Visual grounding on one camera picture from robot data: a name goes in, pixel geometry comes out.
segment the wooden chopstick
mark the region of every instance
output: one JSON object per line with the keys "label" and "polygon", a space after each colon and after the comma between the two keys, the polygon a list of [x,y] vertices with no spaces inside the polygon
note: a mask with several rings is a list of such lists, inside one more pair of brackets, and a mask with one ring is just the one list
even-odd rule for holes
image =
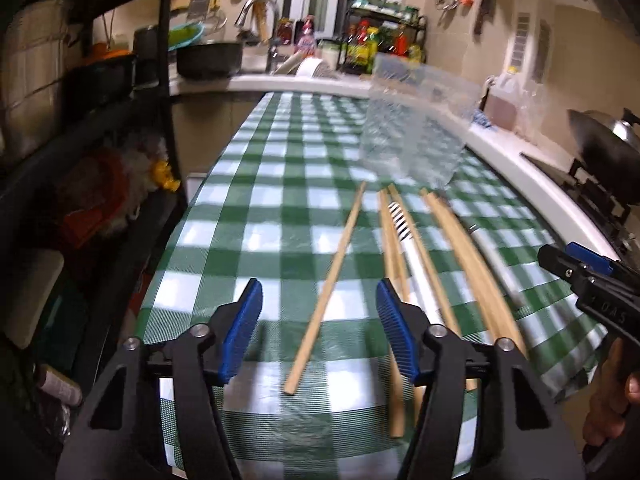
{"label": "wooden chopstick", "polygon": [[[408,272],[406,270],[406,260],[404,256],[402,256],[402,248],[400,247],[400,240],[398,238],[398,233],[394,228],[394,221],[391,218],[391,212],[389,211],[389,200],[386,190],[383,189],[381,191],[384,203],[385,210],[383,215],[386,217],[386,225],[389,228],[390,236],[392,239],[392,249],[394,252],[394,257],[396,260],[396,269],[398,270],[398,285],[400,292],[400,299],[405,303],[409,302],[409,279]],[[422,399],[424,398],[424,386],[414,386],[414,413],[415,413],[415,421],[418,421],[418,416],[420,415],[420,408],[422,407]]]}
{"label": "wooden chopstick", "polygon": [[[424,247],[422,237],[420,236],[420,231],[418,231],[414,219],[412,218],[408,209],[404,206],[404,202],[402,201],[402,197],[400,196],[400,193],[398,193],[396,186],[390,184],[389,191],[391,193],[391,198],[400,206],[402,216],[404,216],[404,220],[409,226],[409,231],[411,231],[411,236],[414,238],[415,244],[418,247],[418,253],[420,254],[420,259],[422,260],[422,266],[424,267],[424,270],[426,270],[427,276],[429,277],[431,288],[433,289],[436,301],[438,302],[438,306],[440,307],[440,312],[442,313],[444,323],[447,328],[454,334],[456,334],[458,337],[462,337],[458,319],[453,313],[453,309],[451,308],[451,304],[449,303],[449,297],[447,296],[447,293],[442,286],[442,282],[440,281],[440,276],[438,275],[436,266],[433,264],[433,260],[429,256],[427,249]],[[470,392],[471,390],[475,390],[477,387],[477,381],[473,379],[466,380],[466,390],[468,392]]]}
{"label": "wooden chopstick", "polygon": [[[393,251],[391,249],[392,233],[386,222],[386,215],[384,214],[386,201],[381,191],[378,192],[378,207],[380,209],[380,227],[382,227],[385,274],[391,282],[394,283],[396,281],[396,262],[394,261]],[[403,384],[402,375],[400,375],[398,363],[396,363],[396,358],[391,351],[391,347],[389,347],[389,358],[389,436],[391,438],[401,438],[404,436]]]}
{"label": "wooden chopstick", "polygon": [[344,255],[346,254],[347,246],[349,245],[349,241],[351,240],[353,228],[355,227],[356,220],[358,219],[360,204],[362,203],[362,195],[364,193],[364,188],[366,185],[366,182],[362,182],[360,184],[360,187],[358,188],[356,196],[353,200],[351,212],[349,213],[347,223],[345,224],[344,230],[342,231],[340,242],[338,243],[338,250],[336,251],[334,259],[331,262],[331,267],[329,268],[329,272],[327,273],[326,279],[324,280],[324,285],[322,286],[322,292],[318,297],[316,308],[311,315],[309,324],[306,327],[305,335],[303,336],[300,343],[300,348],[298,348],[298,353],[296,354],[296,358],[293,361],[293,366],[289,371],[289,376],[284,383],[283,391],[287,395],[293,395],[296,393],[300,378],[305,371],[306,363],[311,357],[314,343],[316,342],[318,333],[320,332],[320,324],[322,323],[322,319],[324,318],[324,312],[326,311],[327,303],[329,303],[329,298],[334,291],[335,282],[338,279],[338,274],[340,274],[342,261],[344,260]]}
{"label": "wooden chopstick", "polygon": [[456,260],[465,271],[491,341],[495,342],[500,337],[508,337],[526,356],[527,347],[513,319],[511,310],[504,301],[494,276],[478,253],[467,230],[435,193],[427,193],[421,189],[420,194],[438,220],[440,227],[449,239]]}

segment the red bottle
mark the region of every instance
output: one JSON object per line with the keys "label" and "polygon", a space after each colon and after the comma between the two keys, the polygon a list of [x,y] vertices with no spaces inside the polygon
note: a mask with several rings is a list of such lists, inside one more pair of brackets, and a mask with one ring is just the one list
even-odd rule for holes
{"label": "red bottle", "polygon": [[409,42],[404,35],[403,29],[404,27],[401,26],[394,41],[394,54],[396,54],[396,56],[406,56],[407,50],[409,49]]}

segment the soap bottle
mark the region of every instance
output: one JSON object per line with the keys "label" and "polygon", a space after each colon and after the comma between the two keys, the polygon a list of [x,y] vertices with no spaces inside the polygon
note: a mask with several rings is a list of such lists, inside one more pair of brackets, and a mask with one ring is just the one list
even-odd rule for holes
{"label": "soap bottle", "polygon": [[302,35],[295,47],[295,52],[303,51],[305,57],[313,57],[316,55],[316,38],[314,37],[314,17],[308,15],[305,24],[302,26]]}

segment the blue gripper pad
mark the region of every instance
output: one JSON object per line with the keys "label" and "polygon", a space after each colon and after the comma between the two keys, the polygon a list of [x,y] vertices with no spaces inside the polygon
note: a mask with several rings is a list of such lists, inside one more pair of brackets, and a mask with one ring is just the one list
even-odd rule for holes
{"label": "blue gripper pad", "polygon": [[222,342],[222,360],[218,368],[218,377],[223,384],[238,373],[244,359],[262,310],[262,284],[255,278],[250,279],[235,306],[238,313]]}
{"label": "blue gripper pad", "polygon": [[414,383],[420,374],[418,344],[400,312],[401,305],[396,292],[381,280],[376,288],[376,309],[400,373]]}
{"label": "blue gripper pad", "polygon": [[564,252],[572,258],[575,258],[576,260],[580,260],[582,263],[587,264],[591,267],[591,269],[593,269],[595,272],[598,272],[599,274],[610,276],[613,273],[613,268],[606,258],[600,256],[598,253],[594,253],[590,249],[587,249],[580,244],[577,244],[576,242],[567,244],[564,248]]}

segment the bottle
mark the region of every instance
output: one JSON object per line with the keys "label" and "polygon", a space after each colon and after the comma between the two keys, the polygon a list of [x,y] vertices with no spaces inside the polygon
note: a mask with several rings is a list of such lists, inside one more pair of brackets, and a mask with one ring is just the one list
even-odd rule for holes
{"label": "bottle", "polygon": [[373,72],[373,62],[378,53],[378,44],[380,43],[380,37],[378,36],[377,27],[369,27],[367,29],[367,44],[369,45],[369,62],[367,64],[367,73]]}
{"label": "bottle", "polygon": [[382,52],[384,54],[393,54],[394,37],[391,29],[380,27],[378,38],[380,39],[380,43],[378,44],[378,52]]}
{"label": "bottle", "polygon": [[414,63],[420,63],[422,61],[422,50],[415,43],[409,47],[408,51],[409,61],[413,61]]}
{"label": "bottle", "polygon": [[354,64],[356,71],[361,74],[367,71],[367,66],[369,65],[369,45],[367,44],[368,28],[369,22],[362,20],[358,26],[358,33],[356,35]]}
{"label": "bottle", "polygon": [[34,381],[38,389],[69,406],[82,402],[80,386],[49,365],[34,365]]}
{"label": "bottle", "polygon": [[356,26],[350,25],[346,39],[342,42],[340,50],[340,65],[350,66],[353,63],[353,41],[356,37]]}
{"label": "bottle", "polygon": [[298,40],[295,52],[304,51],[305,57],[313,57],[316,54],[316,38],[314,37],[314,17],[308,15],[305,24],[302,26],[302,36]]}
{"label": "bottle", "polygon": [[394,54],[396,54],[396,56],[406,56],[408,47],[409,42],[404,34],[404,25],[400,25],[396,40],[394,41]]}
{"label": "bottle", "polygon": [[293,43],[293,22],[289,18],[282,18],[278,22],[276,34],[280,38],[280,44],[290,45]]}

